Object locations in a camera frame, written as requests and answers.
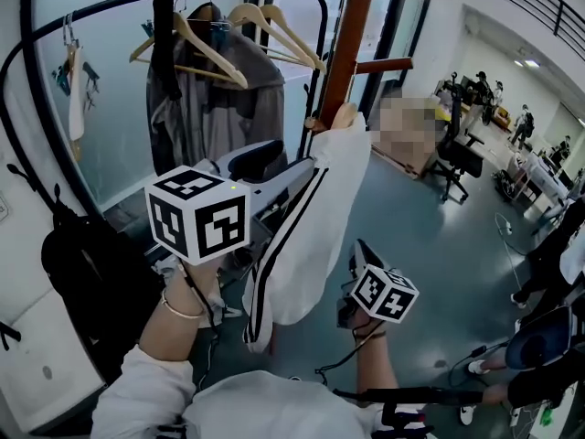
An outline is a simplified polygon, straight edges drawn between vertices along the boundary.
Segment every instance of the black chair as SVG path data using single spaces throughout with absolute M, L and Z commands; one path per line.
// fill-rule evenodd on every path
M 459 134 L 463 92 L 461 85 L 455 83 L 456 78 L 457 73 L 453 73 L 450 87 L 453 100 L 451 121 L 447 124 L 447 134 L 437 146 L 439 158 L 447 161 L 450 166 L 435 161 L 427 172 L 435 176 L 447 178 L 447 187 L 445 188 L 445 193 L 441 196 L 442 201 L 447 201 L 449 188 L 453 183 L 463 192 L 461 198 L 461 203 L 463 203 L 469 197 L 469 194 L 460 182 L 461 176 L 464 173 L 468 173 L 473 177 L 479 177 L 482 174 L 482 167 L 484 165 L 484 159 L 476 154 L 470 146 L 475 142 L 484 145 L 484 142 L 473 134 L 467 134 L 470 137 L 467 145 L 463 145 L 456 140 Z

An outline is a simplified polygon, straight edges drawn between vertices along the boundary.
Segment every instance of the wooden pole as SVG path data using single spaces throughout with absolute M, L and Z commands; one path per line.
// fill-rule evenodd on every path
M 371 1 L 347 0 L 346 2 L 321 107 L 320 120 L 327 128 L 331 127 L 337 110 L 346 100 Z

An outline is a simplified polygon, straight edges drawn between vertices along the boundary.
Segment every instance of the black bag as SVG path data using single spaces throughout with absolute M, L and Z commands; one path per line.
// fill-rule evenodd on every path
M 96 369 L 110 384 L 160 300 L 164 281 L 123 233 L 59 201 L 41 261 Z
M 534 132 L 534 117 L 530 112 L 526 114 L 526 123 L 524 124 L 524 136 L 530 138 Z
M 495 181 L 495 189 L 504 198 L 504 201 L 511 201 L 516 195 L 516 185 L 510 175 L 504 169 L 492 174 Z

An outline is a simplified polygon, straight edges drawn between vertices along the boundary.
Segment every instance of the hand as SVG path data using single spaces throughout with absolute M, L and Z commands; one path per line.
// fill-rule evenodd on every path
M 370 317 L 364 309 L 359 307 L 356 311 L 356 315 L 354 316 L 354 323 L 355 327 L 359 327 L 356 328 L 356 334 L 365 336 L 368 335 L 369 332 L 371 332 L 374 327 L 380 323 L 380 320 Z M 378 328 L 377 332 L 383 332 L 384 325 L 385 324 L 382 324 Z

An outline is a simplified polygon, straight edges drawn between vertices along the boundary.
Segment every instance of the black stripe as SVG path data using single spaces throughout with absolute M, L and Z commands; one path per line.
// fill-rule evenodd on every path
M 316 187 L 314 188 L 313 192 L 311 192 L 311 196 L 303 205 L 303 209 L 301 209 L 301 212 L 298 214 L 298 216 L 296 217 L 296 219 L 292 223 L 291 227 L 287 230 L 286 234 L 284 235 L 282 240 L 279 242 L 278 246 L 276 247 L 276 249 L 274 250 L 272 255 L 269 257 L 268 261 L 264 265 L 264 268 L 262 269 L 262 274 L 261 274 L 261 278 L 259 281 L 259 288 L 258 288 L 259 289 L 258 303 L 256 305 L 256 327 L 254 329 L 254 337 L 253 337 L 252 341 L 257 341 L 258 336 L 260 335 L 260 327 L 261 327 L 261 321 L 262 321 L 262 310 L 264 307 L 264 295 L 266 293 L 266 281 L 268 280 L 268 276 L 272 272 L 272 268 L 274 268 L 274 264 L 276 263 L 276 258 L 278 257 L 279 253 L 282 251 L 282 247 L 284 247 L 284 244 L 286 244 L 286 242 L 288 241 L 291 234 L 293 234 L 294 228 L 296 227 L 298 222 L 301 220 L 301 217 L 303 216 L 304 212 L 307 210 L 307 207 L 309 206 L 309 204 L 313 200 L 314 194 L 317 192 L 317 190 L 321 186 L 323 179 L 328 171 L 329 171 L 329 169 L 326 169 L 323 172 L 323 175 L 319 178 L 319 182 L 317 182 Z
M 303 188 L 301 188 L 301 190 L 298 191 L 298 193 L 291 200 L 291 203 L 289 203 L 289 206 L 286 208 L 286 211 L 284 212 L 284 216 L 282 217 L 282 222 L 285 222 L 287 220 L 289 215 L 293 212 L 293 210 L 299 204 L 299 202 L 301 201 L 301 198 L 306 193 L 307 188 L 309 188 L 309 186 L 311 186 L 311 184 L 313 183 L 313 179 L 315 178 L 315 176 L 317 174 L 319 174 L 319 169 L 315 168 L 313 170 L 313 174 L 311 175 L 311 178 L 307 181 L 307 183 L 303 186 Z M 264 249 L 262 249 L 262 253 L 261 253 L 260 258 L 258 259 L 256 264 L 252 267 L 252 278 L 254 280 L 254 288 L 252 290 L 252 304 L 250 306 L 250 316 L 248 317 L 248 325 L 246 326 L 246 329 L 248 330 L 248 333 L 250 334 L 250 339 L 254 338 L 254 334 L 253 334 L 254 329 L 252 327 L 252 318 L 254 317 L 254 296 L 256 294 L 256 285 L 258 282 L 258 279 L 257 279 L 258 270 L 260 269 L 260 263 L 262 262 L 262 259 L 264 258 L 264 255 L 266 255 L 266 251 L 269 248 L 270 248 L 270 244 L 266 244 L 264 246 Z

